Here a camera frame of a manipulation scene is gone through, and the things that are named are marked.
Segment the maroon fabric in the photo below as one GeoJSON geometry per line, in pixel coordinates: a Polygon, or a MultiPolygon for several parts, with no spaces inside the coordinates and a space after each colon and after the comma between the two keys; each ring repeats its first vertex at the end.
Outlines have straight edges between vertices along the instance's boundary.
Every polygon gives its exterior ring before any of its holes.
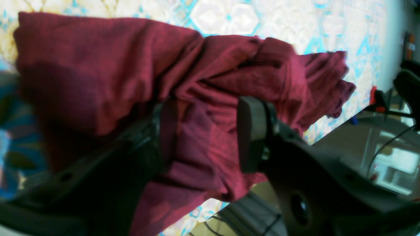
{"type": "Polygon", "coordinates": [[[152,236],[208,198],[233,201],[262,174],[242,174],[238,96],[272,102],[300,134],[338,117],[355,86],[346,53],[296,55],[285,42],[197,31],[137,18],[20,13],[21,94],[34,106],[49,163],[60,170],[173,95],[183,110],[174,164],[150,182],[132,236],[152,236]]]}

